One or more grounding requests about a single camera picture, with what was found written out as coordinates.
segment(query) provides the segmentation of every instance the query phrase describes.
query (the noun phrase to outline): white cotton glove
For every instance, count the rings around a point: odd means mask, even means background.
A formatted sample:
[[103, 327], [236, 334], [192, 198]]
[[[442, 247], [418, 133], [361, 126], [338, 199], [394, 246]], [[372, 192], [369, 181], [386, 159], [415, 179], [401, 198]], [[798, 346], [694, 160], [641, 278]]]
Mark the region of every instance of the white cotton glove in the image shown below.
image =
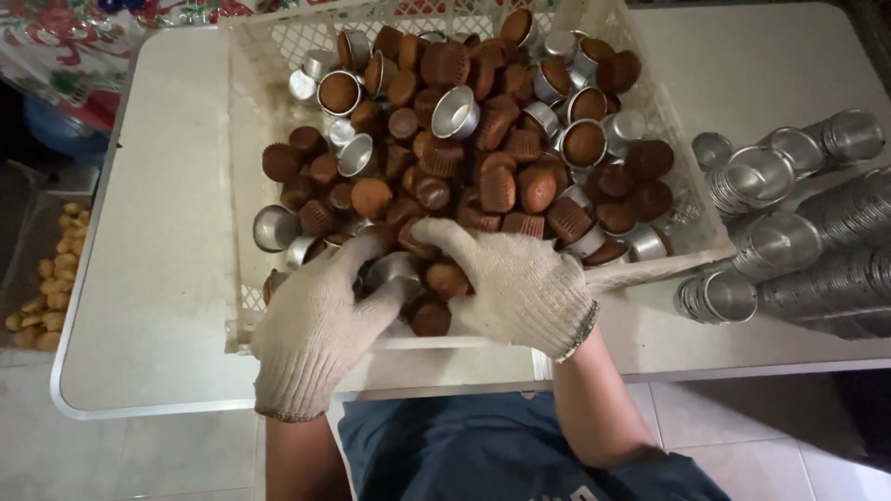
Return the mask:
[[258, 413], [303, 423], [328, 409], [334, 387], [405, 303], [406, 288], [396, 280], [355, 301], [359, 268], [382, 253], [371, 236], [351, 239], [293, 272], [275, 291], [250, 340], [260, 361]]
[[597, 321], [581, 265], [548, 242], [521, 234], [471, 235], [449, 219], [427, 218], [413, 236], [458, 263], [473, 296], [449, 301], [452, 317], [496, 341], [538, 349], [556, 362], [572, 355]]

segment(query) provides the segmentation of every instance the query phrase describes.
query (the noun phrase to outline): white plastic crate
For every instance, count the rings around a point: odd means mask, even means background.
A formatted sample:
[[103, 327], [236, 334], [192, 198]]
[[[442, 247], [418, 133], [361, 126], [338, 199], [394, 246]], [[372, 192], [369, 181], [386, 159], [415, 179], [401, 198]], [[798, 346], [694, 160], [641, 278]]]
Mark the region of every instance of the white plastic crate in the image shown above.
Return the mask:
[[[675, 256], [585, 272], [588, 282], [606, 280], [608, 287], [650, 282], [734, 253], [726, 228], [707, 196], [707, 188], [664, 87], [652, 74], [646, 48], [622, 0], [423, 0], [423, 2], [362, 2], [341, 0], [271, 14], [220, 20], [229, 55], [230, 163], [223, 166], [222, 181], [232, 207], [233, 246], [227, 252], [225, 291], [228, 341], [226, 351], [249, 353], [253, 327], [263, 315], [262, 286], [270, 270], [286, 269], [282, 254], [259, 250], [252, 238], [257, 211], [278, 203], [281, 187], [263, 175], [260, 153], [271, 143], [287, 142], [295, 127], [311, 125], [326, 130], [330, 118], [308, 111], [288, 92], [288, 78], [308, 50], [336, 52], [342, 29], [361, 29], [373, 41], [384, 24], [415, 33], [438, 29], [447, 35], [497, 35], [501, 22], [523, 4], [535, 13], [542, 33], [552, 29], [581, 29], [602, 38], [617, 50], [630, 49], [642, 61], [642, 74], [623, 107], [643, 113], [648, 138], [668, 141], [675, 164], [664, 181], [675, 197], [673, 211], [663, 222]], [[376, 349], [457, 348], [489, 344], [488, 338], [461, 332], [454, 325], [442, 338], [415, 338], [407, 326], [393, 325]]]

